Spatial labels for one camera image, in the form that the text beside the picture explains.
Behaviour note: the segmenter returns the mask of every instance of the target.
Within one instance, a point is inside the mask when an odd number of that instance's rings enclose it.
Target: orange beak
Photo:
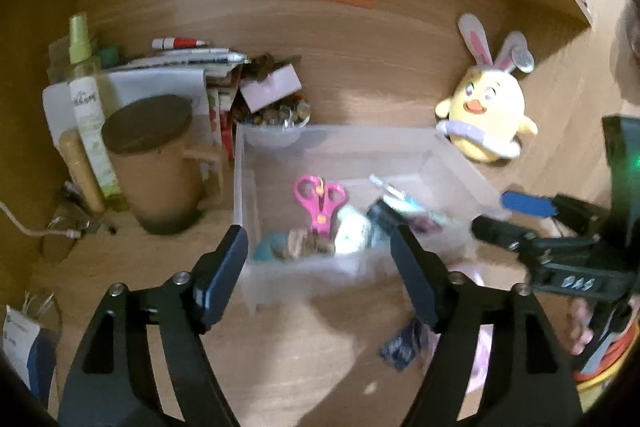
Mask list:
[[[465,102],[463,107],[465,108],[465,111],[472,114],[482,114],[486,112],[486,107],[484,107],[484,105],[482,105],[478,99],[473,99],[469,102]]]

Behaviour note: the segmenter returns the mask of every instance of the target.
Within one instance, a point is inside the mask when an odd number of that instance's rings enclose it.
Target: person's hand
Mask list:
[[[640,296],[634,295],[629,299],[629,306],[631,306],[631,320],[626,325],[625,330],[620,333],[616,340],[622,337],[631,327],[631,324],[638,315],[640,309]],[[567,343],[566,349],[572,355],[580,355],[584,350],[584,346],[589,344],[593,339],[593,331],[588,327],[593,312],[589,309],[587,301],[584,299],[574,299],[569,307],[569,313],[567,314],[568,331],[567,331]]]

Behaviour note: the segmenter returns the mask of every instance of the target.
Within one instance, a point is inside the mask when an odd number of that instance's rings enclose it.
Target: green spray bottle cap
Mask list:
[[[69,19],[69,62],[77,64],[89,57],[91,57],[91,42],[86,13],[77,13]]]

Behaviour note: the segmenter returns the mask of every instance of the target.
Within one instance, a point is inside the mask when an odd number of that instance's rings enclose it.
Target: mug handle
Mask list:
[[[190,160],[197,160],[203,163],[213,163],[218,166],[218,187],[220,196],[224,187],[225,179],[222,173],[226,154],[220,145],[188,145],[182,150],[182,157]]]

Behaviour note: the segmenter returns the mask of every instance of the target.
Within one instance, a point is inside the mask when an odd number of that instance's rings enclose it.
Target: charging cable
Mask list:
[[[14,216],[12,211],[9,210],[9,207],[6,206],[2,201],[0,201],[0,209],[6,214],[6,217],[11,219],[11,222],[18,227],[23,234],[29,235],[30,237],[44,237],[45,235],[64,235],[69,239],[80,239],[82,237],[82,233],[79,230],[67,229],[67,230],[31,230],[25,227],[18,219]]]

